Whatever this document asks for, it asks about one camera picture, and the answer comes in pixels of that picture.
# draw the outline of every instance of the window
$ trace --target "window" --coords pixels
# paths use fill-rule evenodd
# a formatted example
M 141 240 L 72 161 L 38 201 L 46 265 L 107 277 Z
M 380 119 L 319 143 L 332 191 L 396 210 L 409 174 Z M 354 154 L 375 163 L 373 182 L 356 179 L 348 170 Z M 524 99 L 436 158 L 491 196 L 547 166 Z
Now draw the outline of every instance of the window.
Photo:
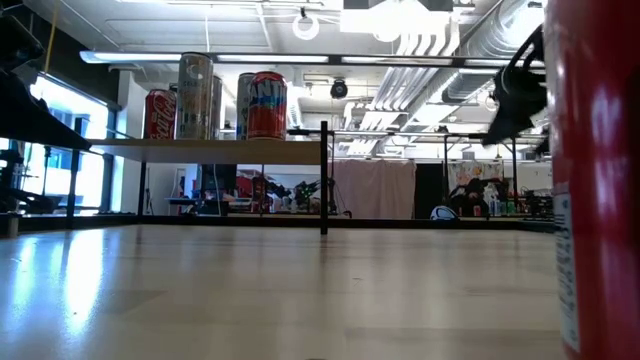
M 109 109 L 105 104 L 90 99 L 48 77 L 40 76 L 30 88 L 31 94 L 44 99 L 49 111 L 60 122 L 74 128 L 76 118 L 82 118 L 81 135 L 89 139 L 104 139 L 107 135 Z M 28 177 L 23 190 L 47 196 L 60 197 L 60 205 L 66 205 L 71 181 L 72 152 L 51 148 L 46 157 L 45 146 L 28 144 L 25 149 L 25 164 Z M 45 161 L 47 164 L 45 184 Z M 81 153 L 76 182 L 76 205 L 100 206 L 104 159 L 102 156 Z

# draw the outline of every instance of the ceiling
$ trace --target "ceiling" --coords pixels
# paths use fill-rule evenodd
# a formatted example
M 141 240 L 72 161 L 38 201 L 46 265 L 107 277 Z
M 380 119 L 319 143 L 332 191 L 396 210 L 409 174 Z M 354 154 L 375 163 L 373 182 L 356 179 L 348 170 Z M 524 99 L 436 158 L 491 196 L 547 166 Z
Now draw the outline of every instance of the ceiling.
M 231 6 L 173 5 L 158 3 L 159 0 L 146 0 L 148 3 L 126 2 L 131 0 L 25 0 L 24 3 L 38 15 L 51 20 L 56 1 L 60 1 L 58 27 L 88 48 L 98 51 L 394 54 L 400 43 L 398 40 L 379 41 L 371 33 L 341 32 L 336 19 L 343 7 L 342 0 L 323 1 L 321 10 L 308 10 L 327 19 L 319 21 L 319 32 L 312 40 L 302 40 L 294 34 L 292 22 L 298 13 L 295 8 L 258 9 L 252 6 L 239 9 Z M 459 16 L 460 33 L 469 30 L 496 1 L 473 1 L 475 8 L 469 8 Z M 264 26 L 260 13 L 265 15 Z M 304 30 L 308 26 L 303 24 L 301 28 Z M 215 68 L 231 93 L 235 93 L 240 73 L 260 70 L 278 71 L 299 86 L 311 83 L 308 96 L 300 100 L 303 115 L 343 113 L 347 101 L 332 100 L 329 96 L 334 78 L 346 80 L 350 100 L 370 101 L 387 72 L 386 68 L 380 67 L 216 65 Z M 135 76 L 136 81 L 148 89 L 166 87 L 177 81 L 177 66 L 144 65 L 135 71 Z M 469 124 L 469 131 L 478 131 L 486 128 L 494 113 L 479 105 L 464 106 L 452 115 L 457 126 Z

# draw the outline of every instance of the soda can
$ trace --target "soda can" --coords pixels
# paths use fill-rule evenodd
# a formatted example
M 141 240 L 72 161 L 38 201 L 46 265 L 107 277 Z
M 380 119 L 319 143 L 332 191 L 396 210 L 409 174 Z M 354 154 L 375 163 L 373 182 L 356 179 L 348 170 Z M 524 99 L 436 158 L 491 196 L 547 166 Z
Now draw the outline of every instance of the soda can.
M 205 54 L 187 52 L 178 72 L 176 139 L 211 139 L 213 61 Z
M 247 140 L 249 124 L 249 101 L 251 81 L 255 73 L 244 73 L 238 77 L 238 96 L 236 100 L 236 140 Z
M 257 73 L 249 94 L 248 140 L 285 140 L 287 135 L 287 84 L 278 73 Z
M 144 138 L 173 139 L 176 124 L 176 94 L 154 89 L 145 98 Z
M 211 139 L 218 139 L 221 128 L 222 112 L 224 104 L 222 104 L 222 79 L 217 76 L 213 77 L 213 87 L 211 89 Z

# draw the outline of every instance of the poster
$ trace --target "poster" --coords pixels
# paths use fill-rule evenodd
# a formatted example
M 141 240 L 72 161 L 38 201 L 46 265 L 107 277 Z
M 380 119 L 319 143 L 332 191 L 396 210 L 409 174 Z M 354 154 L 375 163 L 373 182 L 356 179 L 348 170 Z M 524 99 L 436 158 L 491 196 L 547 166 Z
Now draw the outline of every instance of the poster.
M 501 162 L 452 163 L 447 171 L 449 205 L 459 215 L 487 216 L 492 203 L 506 202 L 508 184 L 503 179 L 504 165 Z

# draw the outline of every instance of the label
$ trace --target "label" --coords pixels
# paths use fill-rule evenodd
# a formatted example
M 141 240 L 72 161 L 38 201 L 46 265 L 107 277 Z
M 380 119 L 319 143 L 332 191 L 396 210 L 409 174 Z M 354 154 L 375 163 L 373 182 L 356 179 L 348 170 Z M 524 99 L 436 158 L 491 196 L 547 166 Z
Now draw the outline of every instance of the label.
M 576 266 L 571 224 L 571 196 L 568 193 L 553 197 L 554 224 L 556 226 L 556 261 L 558 296 L 562 316 L 562 337 L 566 344 L 580 352 Z

